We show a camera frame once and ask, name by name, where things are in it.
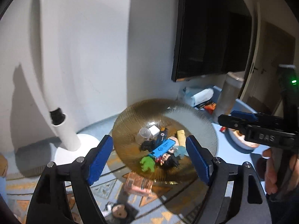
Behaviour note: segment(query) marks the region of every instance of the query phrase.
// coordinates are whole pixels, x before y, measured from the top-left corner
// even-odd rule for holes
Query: small transparent cup
[[[148,128],[141,128],[135,137],[135,141],[138,144],[142,144],[144,141],[150,139],[150,130]]]

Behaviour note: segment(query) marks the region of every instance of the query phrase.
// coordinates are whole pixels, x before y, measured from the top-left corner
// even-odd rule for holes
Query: green dinosaur figurine
[[[153,173],[155,171],[155,161],[150,156],[145,156],[140,161],[142,171],[146,172],[148,169]]]

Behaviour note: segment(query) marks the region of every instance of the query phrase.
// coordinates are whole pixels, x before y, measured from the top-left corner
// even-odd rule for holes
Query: television
[[[178,0],[172,80],[244,71],[251,36],[244,0]]]

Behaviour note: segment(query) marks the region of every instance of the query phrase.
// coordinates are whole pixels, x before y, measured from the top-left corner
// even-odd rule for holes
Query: white round base
[[[83,156],[89,152],[90,149],[97,147],[100,143],[94,136],[87,134],[77,135],[81,141],[81,146],[77,151],[71,152],[62,147],[58,147],[55,152],[54,162],[56,165],[63,165],[72,163],[76,158]]]

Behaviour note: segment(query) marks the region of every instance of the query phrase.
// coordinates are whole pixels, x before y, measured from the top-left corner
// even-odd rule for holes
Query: metal bolt
[[[214,157],[215,163],[222,163],[222,159],[220,157]]]
[[[244,162],[243,165],[247,168],[251,168],[251,163],[250,162]]]
[[[53,167],[54,166],[54,162],[50,161],[47,163],[47,167]]]
[[[77,162],[83,162],[84,161],[84,157],[83,156],[80,156],[76,159]]]

